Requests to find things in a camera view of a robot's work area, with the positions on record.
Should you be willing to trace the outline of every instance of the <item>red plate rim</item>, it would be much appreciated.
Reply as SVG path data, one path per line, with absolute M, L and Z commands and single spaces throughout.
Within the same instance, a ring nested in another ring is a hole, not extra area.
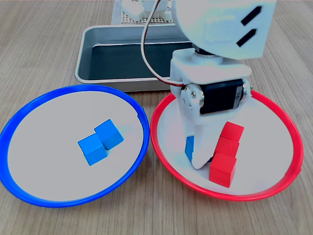
M 271 197 L 273 195 L 276 195 L 286 189 L 298 176 L 298 174 L 301 171 L 301 166 L 303 163 L 303 143 L 301 140 L 300 133 L 291 120 L 291 118 L 287 115 L 287 113 L 280 108 L 276 103 L 265 97 L 264 95 L 252 91 L 252 97 L 263 104 L 265 104 L 267 107 L 269 107 L 285 124 L 287 127 L 292 143 L 293 143 L 293 158 L 292 158 L 292 163 L 287 170 L 285 176 L 274 186 L 270 187 L 267 190 L 264 190 L 262 192 L 258 193 L 253 193 L 253 194 L 246 194 L 246 195 L 231 195 L 231 194 L 224 194 L 224 193 L 219 193 L 219 192 L 214 192 L 205 188 L 202 188 L 186 178 L 184 178 L 182 175 L 180 175 L 166 160 L 164 157 L 162 150 L 160 148 L 158 139 L 157 139 L 157 125 L 159 122 L 159 119 L 165 110 L 165 108 L 176 98 L 173 94 L 167 95 L 157 106 L 156 110 L 154 111 L 152 115 L 152 120 L 151 120 L 151 141 L 152 145 L 155 149 L 155 152 L 157 156 L 159 157 L 160 161 L 163 163 L 163 165 L 170 171 L 172 175 L 174 175 L 178 180 L 189 186 L 190 188 L 203 193 L 205 195 L 223 199 L 223 200 L 229 200 L 229 201 L 255 201 L 255 200 L 261 200 L 265 199 L 268 197 Z

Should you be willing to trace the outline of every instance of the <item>wooden table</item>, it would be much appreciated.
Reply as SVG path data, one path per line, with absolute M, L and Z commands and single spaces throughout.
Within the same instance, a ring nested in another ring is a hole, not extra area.
M 74 78 L 82 32 L 110 24 L 113 1 L 0 1 L 0 129 L 22 106 Z M 264 57 L 245 61 L 255 90 L 278 103 L 303 138 L 303 170 L 282 193 L 236 203 L 175 179 L 150 145 L 121 187 L 86 205 L 46 209 L 0 185 L 1 235 L 313 234 L 313 2 L 279 1 Z M 148 118 L 167 95 L 132 94 Z

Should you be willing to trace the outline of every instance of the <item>white plastic part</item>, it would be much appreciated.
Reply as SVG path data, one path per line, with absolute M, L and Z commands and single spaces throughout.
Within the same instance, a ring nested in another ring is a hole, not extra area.
M 173 18 L 172 11 L 170 9 L 167 9 L 164 13 L 160 15 L 160 17 L 165 21 L 170 21 Z
M 171 80 L 184 84 L 210 84 L 230 79 L 248 77 L 251 68 L 237 60 L 211 56 L 206 58 L 195 53 L 195 49 L 181 49 L 173 52 Z
M 123 0 L 122 11 L 133 21 L 140 21 L 144 18 L 143 6 L 136 1 Z
M 276 0 L 173 0 L 172 15 L 176 26 L 199 48 L 222 57 L 249 59 L 263 55 L 275 5 Z
M 151 14 L 152 8 L 155 4 L 155 0 L 142 0 L 143 9 L 144 9 L 144 17 L 148 18 Z M 161 0 L 157 9 L 153 15 L 153 18 L 159 18 L 160 14 L 164 13 L 167 10 L 168 0 Z
M 247 79 L 249 75 L 251 75 L 251 68 L 233 59 L 201 56 L 192 48 L 174 51 L 171 60 L 171 80 L 183 82 L 187 86 L 184 90 L 171 86 L 171 92 L 179 103 L 185 137 L 195 136 L 192 157 L 194 168 L 200 169 L 214 155 L 224 125 L 236 117 L 251 97 L 250 83 Z M 201 115 L 201 104 L 206 101 L 200 85 L 235 79 L 242 79 L 246 84 L 246 98 L 240 102 L 239 107 Z

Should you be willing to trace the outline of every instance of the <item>white grid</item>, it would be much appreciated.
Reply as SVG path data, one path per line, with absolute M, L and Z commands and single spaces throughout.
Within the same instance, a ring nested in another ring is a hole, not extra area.
M 126 15 L 124 12 L 122 12 L 122 24 L 145 24 L 147 22 L 147 19 L 146 18 L 143 18 L 142 20 L 140 20 L 140 21 L 133 21 L 131 18 L 129 18 L 129 16 L 128 15 Z M 173 21 L 173 19 L 171 19 L 170 21 L 165 21 L 164 19 L 162 19 L 162 18 L 152 18 L 151 19 L 151 21 L 150 21 L 151 23 L 157 23 L 157 24 L 173 24 L 174 23 L 174 21 Z

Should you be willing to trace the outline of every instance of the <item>wire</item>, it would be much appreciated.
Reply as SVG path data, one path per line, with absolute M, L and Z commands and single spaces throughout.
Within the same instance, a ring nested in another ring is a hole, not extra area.
M 148 17 L 147 19 L 147 22 L 145 24 L 145 27 L 143 29 L 143 33 L 142 33 L 142 37 L 141 37 L 141 55 L 142 55 L 142 59 L 143 61 L 145 62 L 146 66 L 148 67 L 148 69 L 152 72 L 152 74 L 158 79 L 160 80 L 161 82 L 164 82 L 168 85 L 171 85 L 171 86 L 176 86 L 176 87 L 183 87 L 184 84 L 181 83 L 181 82 L 176 82 L 176 81 L 169 81 L 163 77 L 161 77 L 157 72 L 155 72 L 153 70 L 153 68 L 150 66 L 149 62 L 147 61 L 147 58 L 146 58 L 146 55 L 145 55 L 145 42 L 146 42 L 146 37 L 147 37 L 147 32 L 148 32 L 148 26 L 149 26 L 149 23 L 152 19 L 152 16 L 154 15 L 156 9 L 157 9 L 157 6 L 159 5 L 159 3 L 161 2 L 161 0 L 156 0 L 153 8 L 152 8 L 152 11 L 150 13 L 150 16 Z

